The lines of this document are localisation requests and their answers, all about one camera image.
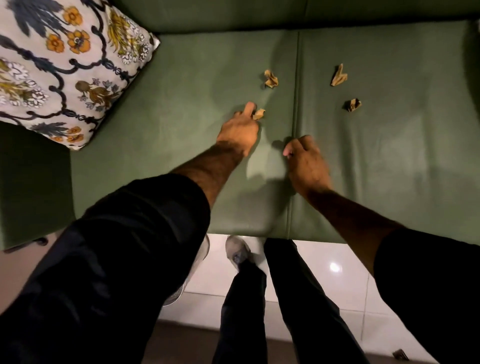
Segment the person's left hand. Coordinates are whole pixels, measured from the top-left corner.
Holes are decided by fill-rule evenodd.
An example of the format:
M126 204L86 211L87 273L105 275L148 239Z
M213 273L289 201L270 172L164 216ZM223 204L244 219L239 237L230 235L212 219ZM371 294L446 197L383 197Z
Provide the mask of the person's left hand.
M243 157L247 157L257 142L259 131L260 125L257 120L233 115L222 125L216 144L228 146Z

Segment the person's right hand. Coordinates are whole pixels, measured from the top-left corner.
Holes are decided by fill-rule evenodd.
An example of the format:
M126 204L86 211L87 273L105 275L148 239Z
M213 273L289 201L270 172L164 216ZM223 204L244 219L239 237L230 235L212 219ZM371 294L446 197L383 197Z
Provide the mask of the person's right hand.
M333 190L328 166L311 135L298 138L298 152L286 158L288 177L294 190L305 199Z

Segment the person's right forearm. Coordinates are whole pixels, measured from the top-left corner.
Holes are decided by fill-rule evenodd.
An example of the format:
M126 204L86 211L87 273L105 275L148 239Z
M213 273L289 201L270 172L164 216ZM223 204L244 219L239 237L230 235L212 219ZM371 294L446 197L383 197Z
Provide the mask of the person's right forearm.
M375 276L375 258L382 241L405 226L327 188L308 188L301 194L327 219L368 272Z

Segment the person's left forearm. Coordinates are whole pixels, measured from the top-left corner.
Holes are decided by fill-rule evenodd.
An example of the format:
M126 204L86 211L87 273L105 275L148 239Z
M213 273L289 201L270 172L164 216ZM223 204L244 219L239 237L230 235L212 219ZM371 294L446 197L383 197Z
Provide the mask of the person's left forearm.
M195 182L203 191L210 208L213 208L231 173L248 154L249 149L242 148L238 143L219 141L170 173Z

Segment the green leather sofa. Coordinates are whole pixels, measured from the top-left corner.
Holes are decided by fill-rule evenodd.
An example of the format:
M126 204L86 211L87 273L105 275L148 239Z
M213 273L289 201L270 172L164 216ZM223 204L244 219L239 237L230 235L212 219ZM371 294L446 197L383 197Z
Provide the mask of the green leather sofa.
M208 233L341 243L286 180L285 142L311 135L338 193L480 245L480 0L109 2L160 45L80 150L0 121L0 250L209 148L247 101L265 109L260 138Z

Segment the grey shoe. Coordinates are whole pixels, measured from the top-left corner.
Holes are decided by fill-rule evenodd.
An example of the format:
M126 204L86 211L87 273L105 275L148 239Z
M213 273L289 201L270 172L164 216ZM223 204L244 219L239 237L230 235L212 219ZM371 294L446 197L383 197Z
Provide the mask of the grey shoe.
M230 235L225 241L225 253L237 272L244 262L254 263L252 252L245 240L237 235Z
M167 307L167 306L172 305L182 296L182 294L185 291L185 288L187 287L188 283L190 282L192 276L194 275L196 270L199 268L201 263L207 257L207 255L209 253L209 250L210 250L210 240L209 240L208 235L206 234L202 243L201 243L201 246L200 246L200 248L199 248L199 250L196 254L196 257L195 257L195 260L194 260L194 262L191 266L191 269L189 270L188 276L184 280L183 284L173 294L171 294L166 299L166 301L163 303L163 307Z

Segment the black trousers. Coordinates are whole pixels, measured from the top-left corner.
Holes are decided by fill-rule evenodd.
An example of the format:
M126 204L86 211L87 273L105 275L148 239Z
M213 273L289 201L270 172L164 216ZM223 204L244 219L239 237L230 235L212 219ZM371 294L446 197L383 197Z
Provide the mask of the black trousers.
M370 364L295 242L267 238L263 252L297 363ZM267 364L266 287L267 276L255 262L240 265L222 306L212 364Z

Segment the floral patterned cushion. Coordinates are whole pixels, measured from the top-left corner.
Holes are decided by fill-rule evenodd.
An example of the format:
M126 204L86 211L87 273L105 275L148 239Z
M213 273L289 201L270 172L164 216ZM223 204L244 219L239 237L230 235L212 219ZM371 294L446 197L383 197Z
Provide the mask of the floral patterned cushion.
M0 0L0 122L80 150L159 45L109 0Z

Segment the black shirt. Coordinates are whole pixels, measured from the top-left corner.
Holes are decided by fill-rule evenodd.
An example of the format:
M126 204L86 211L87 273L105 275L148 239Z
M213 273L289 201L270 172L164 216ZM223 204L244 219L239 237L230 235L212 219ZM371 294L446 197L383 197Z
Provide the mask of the black shirt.
M66 228L0 314L0 364L140 364L207 232L200 187L135 180ZM383 239L382 300L440 364L480 364L480 246L407 228Z

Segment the dark sofa leg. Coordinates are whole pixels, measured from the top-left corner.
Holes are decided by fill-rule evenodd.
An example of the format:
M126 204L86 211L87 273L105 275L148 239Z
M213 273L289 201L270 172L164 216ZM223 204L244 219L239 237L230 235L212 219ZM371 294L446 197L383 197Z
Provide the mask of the dark sofa leg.
M49 243L49 239L44 236L44 237L41 237L41 238L37 238L35 240L27 241L25 243L22 243L20 245L17 245L17 246L11 247L11 248L8 248L8 249L4 250L3 253L11 254L11 253L19 251L23 248L26 248L27 246L30 246L32 244L36 244L38 246L47 246L48 243Z

